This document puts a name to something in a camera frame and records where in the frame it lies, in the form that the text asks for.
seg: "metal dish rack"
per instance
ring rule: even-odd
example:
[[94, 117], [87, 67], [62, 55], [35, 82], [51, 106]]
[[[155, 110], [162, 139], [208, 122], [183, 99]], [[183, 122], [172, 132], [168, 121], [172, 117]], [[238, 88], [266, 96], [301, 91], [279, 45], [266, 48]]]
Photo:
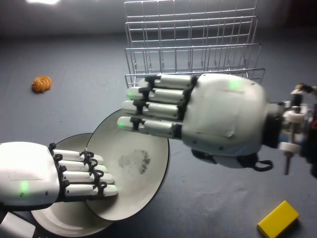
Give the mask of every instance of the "metal dish rack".
[[127, 87], [159, 73], [239, 75], [262, 82], [256, 68], [257, 0], [125, 2]]

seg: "wire basket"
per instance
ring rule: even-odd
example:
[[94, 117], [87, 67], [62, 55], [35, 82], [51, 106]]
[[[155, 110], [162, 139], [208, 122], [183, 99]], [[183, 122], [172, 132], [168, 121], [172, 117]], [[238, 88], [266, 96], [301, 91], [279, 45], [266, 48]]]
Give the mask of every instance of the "wire basket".
[[253, 43], [256, 5], [257, 0], [126, 2], [127, 86], [159, 73], [253, 77], [261, 51]]

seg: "brown cookie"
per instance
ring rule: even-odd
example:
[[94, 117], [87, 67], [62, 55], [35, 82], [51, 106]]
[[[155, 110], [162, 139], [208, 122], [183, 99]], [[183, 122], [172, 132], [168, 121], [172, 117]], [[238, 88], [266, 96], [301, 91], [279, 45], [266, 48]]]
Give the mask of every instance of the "brown cookie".
[[32, 90], [35, 93], [44, 93], [47, 90], [50, 90], [52, 86], [52, 80], [50, 77], [42, 75], [36, 77], [32, 83]]

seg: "gray table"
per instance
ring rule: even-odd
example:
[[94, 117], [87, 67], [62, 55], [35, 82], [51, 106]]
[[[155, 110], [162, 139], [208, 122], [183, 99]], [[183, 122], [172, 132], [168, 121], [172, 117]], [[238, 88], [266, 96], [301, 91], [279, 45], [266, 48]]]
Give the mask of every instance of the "gray table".
[[[263, 44], [259, 67], [271, 101], [289, 98], [297, 83], [317, 85], [316, 29], [258, 31]], [[92, 132], [125, 100], [124, 35], [6, 40], [0, 44], [0, 142], [48, 145]], [[31, 92], [38, 75], [53, 79], [43, 95]], [[288, 237], [316, 237], [317, 180], [296, 157], [283, 176], [281, 151], [263, 147], [272, 171], [233, 170], [195, 159], [171, 141], [171, 162], [153, 201], [132, 218], [97, 237], [261, 237], [256, 224], [283, 200], [299, 213]]]

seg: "plate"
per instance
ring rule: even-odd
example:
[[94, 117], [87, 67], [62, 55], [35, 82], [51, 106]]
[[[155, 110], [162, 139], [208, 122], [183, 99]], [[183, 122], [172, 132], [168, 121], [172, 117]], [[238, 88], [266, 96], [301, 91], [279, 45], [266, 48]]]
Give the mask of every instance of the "plate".
[[[92, 133], [69, 137], [57, 144], [57, 149], [84, 151]], [[100, 232], [112, 224], [96, 216], [85, 202], [59, 202], [51, 207], [32, 211], [35, 220], [45, 230], [62, 237], [84, 237]]]
[[169, 165], [169, 141], [117, 127], [126, 116], [121, 110], [107, 117], [95, 130], [87, 150], [103, 157], [114, 176], [118, 194], [105, 200], [86, 201], [99, 217], [118, 221], [142, 210], [156, 195]]

